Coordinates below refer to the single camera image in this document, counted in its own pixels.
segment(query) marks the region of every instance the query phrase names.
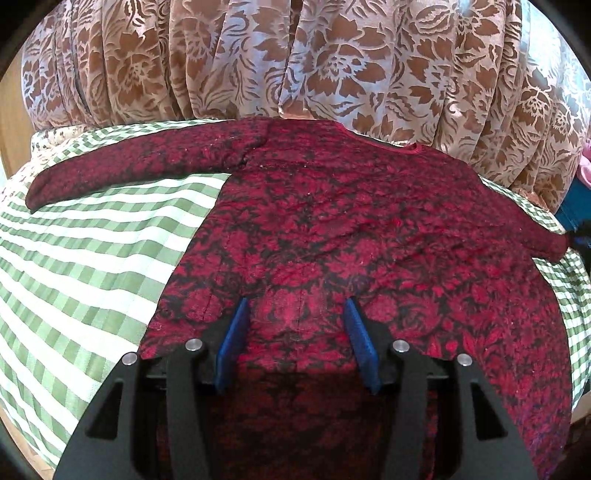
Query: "black frame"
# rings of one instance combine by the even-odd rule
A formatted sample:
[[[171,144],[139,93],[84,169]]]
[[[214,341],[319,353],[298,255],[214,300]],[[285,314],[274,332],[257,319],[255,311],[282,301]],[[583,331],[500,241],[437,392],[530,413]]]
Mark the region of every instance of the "black frame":
[[[18,0],[0,16],[0,78],[27,37],[60,0]],[[531,0],[557,27],[591,77],[591,29],[583,0]],[[41,480],[0,421],[0,476],[7,480]]]
[[[160,358],[126,353],[100,386],[66,446],[54,480],[212,480],[224,461],[208,441],[212,426],[201,407],[223,393],[249,329],[248,300],[232,320],[209,323],[199,338]],[[477,362],[465,353],[441,360],[423,355],[388,327],[368,318],[357,300],[343,325],[365,386],[388,399],[393,419],[381,480],[419,480],[429,392],[437,393],[433,475],[440,480],[537,480],[519,430]],[[158,455],[158,411],[165,406],[170,465]]]

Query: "green checkered bedsheet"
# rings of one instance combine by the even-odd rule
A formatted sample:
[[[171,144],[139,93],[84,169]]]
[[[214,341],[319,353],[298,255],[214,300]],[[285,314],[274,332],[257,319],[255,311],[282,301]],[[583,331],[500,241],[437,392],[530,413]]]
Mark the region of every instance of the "green checkered bedsheet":
[[[564,233],[564,228],[552,214],[490,180],[482,179],[482,182],[489,188],[508,196],[548,230]],[[574,408],[591,375],[591,283],[581,257],[572,249],[569,249],[557,264],[551,264],[539,258],[534,258],[534,262],[556,294],[569,337]]]
[[[87,132],[49,166],[125,138],[204,122]],[[25,182],[0,205],[0,406],[49,464],[57,464],[114,363],[137,349],[165,284],[227,177],[197,174],[116,187],[33,215],[24,205]],[[484,182],[560,231],[550,214]],[[591,286],[574,252],[557,265],[536,264],[564,316],[578,400],[589,375]]]

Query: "floral curtain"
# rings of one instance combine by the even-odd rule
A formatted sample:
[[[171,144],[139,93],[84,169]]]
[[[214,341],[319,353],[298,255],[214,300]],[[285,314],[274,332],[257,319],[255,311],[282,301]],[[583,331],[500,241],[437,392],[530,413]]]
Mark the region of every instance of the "floral curtain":
[[[37,129],[330,118],[556,210],[591,83],[528,0],[64,0],[22,62]]]

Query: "sweater sleeve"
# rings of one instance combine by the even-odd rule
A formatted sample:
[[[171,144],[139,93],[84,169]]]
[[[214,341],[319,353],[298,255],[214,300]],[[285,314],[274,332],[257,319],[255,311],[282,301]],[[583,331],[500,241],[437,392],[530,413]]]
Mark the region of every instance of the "sweater sleeve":
[[[569,237],[551,232],[525,213],[509,197],[500,193],[498,196],[501,208],[507,217],[512,219],[512,233],[530,255],[552,263],[559,262],[569,248]]]
[[[234,173],[244,167],[250,150],[265,143],[267,131],[268,119],[252,118],[123,140],[44,170],[31,183],[25,203],[35,212],[114,185],[193,173]]]

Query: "red sweater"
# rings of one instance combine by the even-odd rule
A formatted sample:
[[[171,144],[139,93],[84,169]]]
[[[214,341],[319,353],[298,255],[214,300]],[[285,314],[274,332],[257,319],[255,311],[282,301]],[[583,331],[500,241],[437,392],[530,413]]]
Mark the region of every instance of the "red sweater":
[[[558,261],[568,240],[463,162],[420,145],[374,144],[328,121],[246,119],[66,160],[36,178],[27,205],[223,171],[232,176],[166,285],[140,352],[166,353],[238,297],[250,299],[236,388],[210,407],[224,478],[375,473],[391,411],[359,379],[341,320],[351,295],[422,352],[472,355],[548,476],[569,428],[570,357],[554,292],[531,257]]]

